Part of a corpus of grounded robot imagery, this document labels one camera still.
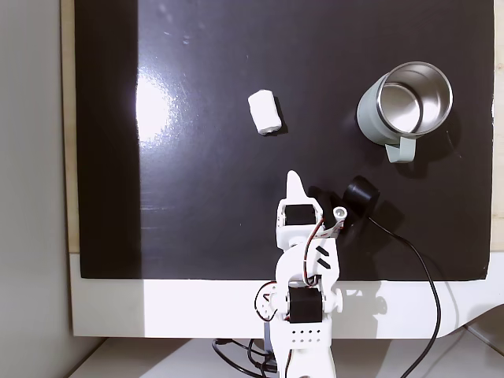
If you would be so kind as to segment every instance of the mug handle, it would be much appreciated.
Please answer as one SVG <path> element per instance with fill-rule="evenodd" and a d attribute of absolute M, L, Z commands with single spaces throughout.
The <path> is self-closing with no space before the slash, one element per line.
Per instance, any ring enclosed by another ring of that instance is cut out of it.
<path fill-rule="evenodd" d="M 391 163 L 409 163 L 415 158 L 415 150 L 417 148 L 416 139 L 408 139 L 401 137 L 398 145 L 386 145 L 388 160 Z"/>

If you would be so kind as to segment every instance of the gray wall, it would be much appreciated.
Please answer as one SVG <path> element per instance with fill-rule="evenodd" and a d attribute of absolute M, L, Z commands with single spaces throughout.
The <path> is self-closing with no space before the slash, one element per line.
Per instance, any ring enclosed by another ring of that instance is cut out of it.
<path fill-rule="evenodd" d="M 0 2 L 0 376 L 62 377 L 71 336 L 58 0 Z"/>

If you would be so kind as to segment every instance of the wooden board edge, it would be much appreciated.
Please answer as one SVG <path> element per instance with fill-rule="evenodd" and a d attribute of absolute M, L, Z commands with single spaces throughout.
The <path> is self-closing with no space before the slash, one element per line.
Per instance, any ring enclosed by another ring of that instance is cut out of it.
<path fill-rule="evenodd" d="M 504 0 L 496 0 L 495 74 L 494 74 L 494 146 L 492 164 L 492 217 L 490 251 L 504 250 Z"/>
<path fill-rule="evenodd" d="M 76 59 L 74 0 L 61 0 L 61 80 L 69 253 L 80 252 L 77 187 Z"/>

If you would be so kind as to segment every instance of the glossy black surface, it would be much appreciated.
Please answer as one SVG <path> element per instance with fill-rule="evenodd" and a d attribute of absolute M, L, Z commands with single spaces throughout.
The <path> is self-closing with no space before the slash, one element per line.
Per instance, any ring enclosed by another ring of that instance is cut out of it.
<path fill-rule="evenodd" d="M 406 61 L 442 69 L 454 107 L 414 163 L 393 165 L 355 111 Z M 366 177 L 381 190 L 374 217 L 437 280 L 486 276 L 492 1 L 76 0 L 76 71 L 83 277 L 272 279 L 289 169 L 338 195 Z M 250 116 L 263 88 L 278 135 Z M 344 280 L 424 280 L 371 224 L 338 246 Z"/>

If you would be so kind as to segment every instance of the white block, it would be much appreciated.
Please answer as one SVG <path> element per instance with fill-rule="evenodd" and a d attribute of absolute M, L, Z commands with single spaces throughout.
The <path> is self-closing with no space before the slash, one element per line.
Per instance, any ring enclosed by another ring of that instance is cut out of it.
<path fill-rule="evenodd" d="M 282 127 L 282 120 L 278 117 L 273 92 L 261 89 L 249 97 L 250 114 L 256 128 L 261 135 L 275 132 Z"/>

